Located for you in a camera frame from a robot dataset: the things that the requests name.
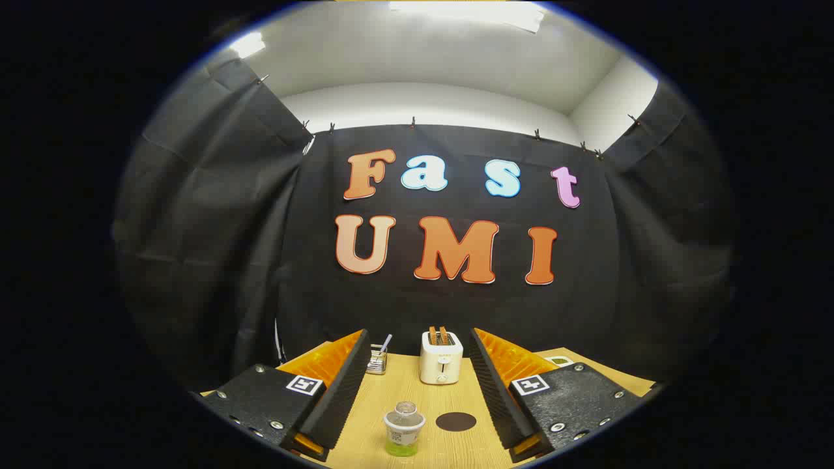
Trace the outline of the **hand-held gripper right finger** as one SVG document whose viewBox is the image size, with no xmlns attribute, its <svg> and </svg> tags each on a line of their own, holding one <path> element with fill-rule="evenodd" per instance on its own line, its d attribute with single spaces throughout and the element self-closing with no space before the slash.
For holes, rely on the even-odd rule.
<svg viewBox="0 0 834 469">
<path fill-rule="evenodd" d="M 529 351 L 479 328 L 470 359 L 489 416 L 513 463 L 554 457 L 614 427 L 649 403 L 656 381 L 561 347 Z"/>
</svg>

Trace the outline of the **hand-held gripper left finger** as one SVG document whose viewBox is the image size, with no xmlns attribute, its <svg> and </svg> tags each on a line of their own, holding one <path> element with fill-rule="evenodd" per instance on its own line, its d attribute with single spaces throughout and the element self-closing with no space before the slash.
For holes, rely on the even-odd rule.
<svg viewBox="0 0 834 469">
<path fill-rule="evenodd" d="M 271 448 L 327 457 L 339 442 L 370 358 L 369 333 L 360 329 L 279 367 L 250 366 L 196 397 Z"/>
</svg>

